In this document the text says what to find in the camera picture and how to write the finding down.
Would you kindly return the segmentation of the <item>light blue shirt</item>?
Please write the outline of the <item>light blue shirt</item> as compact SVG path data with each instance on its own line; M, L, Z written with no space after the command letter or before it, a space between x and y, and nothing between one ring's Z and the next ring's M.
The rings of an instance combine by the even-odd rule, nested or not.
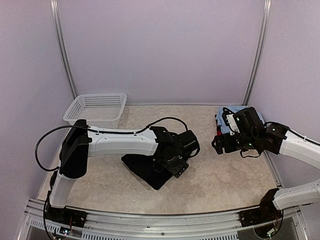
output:
M221 134L259 134L265 131L264 120L254 107L228 105L220 107L215 117Z

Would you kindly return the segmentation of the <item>black long sleeve shirt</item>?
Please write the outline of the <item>black long sleeve shirt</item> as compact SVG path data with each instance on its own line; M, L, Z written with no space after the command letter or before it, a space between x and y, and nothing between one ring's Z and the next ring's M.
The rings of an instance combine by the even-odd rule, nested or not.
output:
M121 161L154 190L159 190L173 176L166 168L156 171L152 156L125 154Z

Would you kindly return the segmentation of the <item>white perforated plastic basket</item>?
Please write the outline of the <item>white perforated plastic basket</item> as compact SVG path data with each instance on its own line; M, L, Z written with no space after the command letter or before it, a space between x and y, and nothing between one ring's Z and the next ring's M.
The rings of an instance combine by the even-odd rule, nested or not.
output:
M125 93L95 93L77 96L65 111L63 120L73 125L86 120L89 126L116 129L127 102Z

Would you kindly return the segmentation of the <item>red black plaid shirt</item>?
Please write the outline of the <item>red black plaid shirt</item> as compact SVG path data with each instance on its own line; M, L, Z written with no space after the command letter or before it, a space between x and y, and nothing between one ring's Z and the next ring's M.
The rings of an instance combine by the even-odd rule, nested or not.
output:
M216 123L216 135L217 136L221 136L222 132L221 132L221 126L218 124L218 115L215 115L215 123Z

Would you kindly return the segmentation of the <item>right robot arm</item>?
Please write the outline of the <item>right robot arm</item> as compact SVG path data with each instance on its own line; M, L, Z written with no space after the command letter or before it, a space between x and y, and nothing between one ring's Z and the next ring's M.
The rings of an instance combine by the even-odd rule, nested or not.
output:
M300 160L314 168L320 167L320 144L278 122L263 122L254 107L233 112L222 108L222 119L229 131L217 134L211 142L216 153L255 150L260 156L271 152ZM291 188L270 189L260 201L256 218L266 222L276 210L309 205L320 201L320 181L315 180Z

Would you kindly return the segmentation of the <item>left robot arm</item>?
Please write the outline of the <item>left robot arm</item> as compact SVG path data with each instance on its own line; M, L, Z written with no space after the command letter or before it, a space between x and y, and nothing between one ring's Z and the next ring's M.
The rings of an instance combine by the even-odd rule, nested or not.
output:
M61 223L70 218L67 199L75 182L86 174L89 158L121 155L126 167L154 190L159 190L171 177L179 178L189 167L188 160L200 152L200 144L190 129L177 134L158 126L159 122L137 130L89 126L85 119L68 125L59 165L52 169L40 166L53 173L46 197L50 214Z

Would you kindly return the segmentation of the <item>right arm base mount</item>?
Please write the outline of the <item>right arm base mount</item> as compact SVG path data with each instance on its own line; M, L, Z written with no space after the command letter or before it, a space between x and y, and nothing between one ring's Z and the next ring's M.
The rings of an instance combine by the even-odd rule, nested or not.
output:
M276 209L275 205L273 204L275 194L279 190L279 188L268 190L260 200L257 208L240 211L239 218L241 226L249 227L282 218L282 211Z

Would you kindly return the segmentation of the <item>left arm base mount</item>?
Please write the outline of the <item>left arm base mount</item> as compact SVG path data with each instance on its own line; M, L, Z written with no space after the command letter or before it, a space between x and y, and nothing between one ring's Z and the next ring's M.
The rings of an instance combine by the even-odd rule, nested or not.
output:
M44 210L44 217L46 220L50 220L70 227L84 228L87 213L81 210L75 210L70 208L56 208L52 206L46 206Z

